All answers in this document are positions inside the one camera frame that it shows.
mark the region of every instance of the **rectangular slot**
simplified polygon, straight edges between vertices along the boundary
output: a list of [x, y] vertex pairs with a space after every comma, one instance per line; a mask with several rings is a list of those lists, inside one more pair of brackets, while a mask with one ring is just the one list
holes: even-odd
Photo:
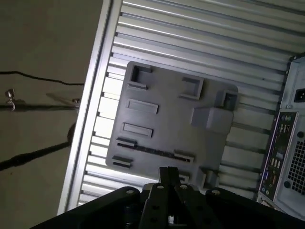
[[100, 117], [115, 119], [119, 101], [102, 97], [98, 111]]
[[130, 89], [137, 89], [137, 90], [147, 90], [148, 87], [146, 84], [143, 84], [139, 80], [139, 73], [140, 72], [147, 72], [151, 73], [152, 70], [149, 65], [132, 65], [129, 67], [126, 74], [130, 74], [130, 80], [128, 82], [128, 88]]
[[120, 156], [113, 156], [112, 157], [112, 163], [115, 166], [121, 166], [123, 168], [130, 168], [131, 167], [132, 160], [120, 157]]
[[223, 108], [229, 111], [233, 111], [237, 108], [239, 103], [239, 93], [228, 91], [228, 90], [221, 90], [217, 92], [216, 99], [214, 106]]
[[97, 136], [110, 138], [112, 134], [114, 120], [109, 118], [97, 117], [94, 131]]
[[158, 107], [159, 106], [156, 104], [146, 103], [135, 99], [129, 99], [126, 105], [126, 108], [133, 109], [136, 111], [148, 112], [152, 114], [157, 114]]
[[290, 125], [285, 125], [284, 126], [284, 133], [289, 133], [290, 130]]
[[127, 139], [127, 138], [118, 137], [116, 139], [116, 144], [118, 146], [136, 147], [137, 141]]
[[203, 86], [203, 78], [193, 79], [189, 77], [183, 77], [182, 81], [184, 90], [183, 93], [180, 94], [180, 97], [199, 100]]
[[305, 88], [296, 90], [294, 102], [295, 103], [305, 102]]
[[92, 136], [91, 141], [103, 146], [109, 146], [110, 140], [103, 137]]
[[151, 138], [153, 135], [152, 129], [137, 126], [137, 125], [132, 125], [129, 123], [123, 123], [122, 131], [128, 132], [129, 134], [132, 134], [132, 135], [137, 135], [140, 137], [147, 137], [147, 138]]
[[107, 152], [108, 152], [108, 148], [91, 144], [89, 151], [91, 152], [92, 155], [96, 155], [96, 156], [99, 156], [99, 157], [106, 157]]
[[188, 163], [193, 163], [194, 162], [194, 156], [192, 156], [188, 153], [175, 150], [173, 155], [176, 158], [179, 158], [180, 160], [183, 160], [185, 162], [188, 162]]
[[238, 95], [226, 93], [224, 96], [224, 109], [233, 111], [237, 104]]
[[122, 91], [123, 81], [105, 77], [103, 92], [120, 95]]
[[283, 125], [283, 124], [281, 124], [281, 126], [280, 126], [280, 133], [282, 133], [282, 132], [283, 132], [283, 130], [284, 130], [284, 125]]

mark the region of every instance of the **concrete floor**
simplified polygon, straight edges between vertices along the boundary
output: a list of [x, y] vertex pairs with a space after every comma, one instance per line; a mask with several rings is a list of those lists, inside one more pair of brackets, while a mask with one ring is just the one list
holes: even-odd
[[[2, 0], [0, 71], [82, 83], [87, 73], [101, 0]], [[28, 103], [59, 104], [46, 96], [80, 96], [82, 87], [0, 75]], [[75, 112], [0, 113], [0, 161], [64, 142]], [[2, 229], [27, 229], [57, 213], [69, 149], [0, 172]]]

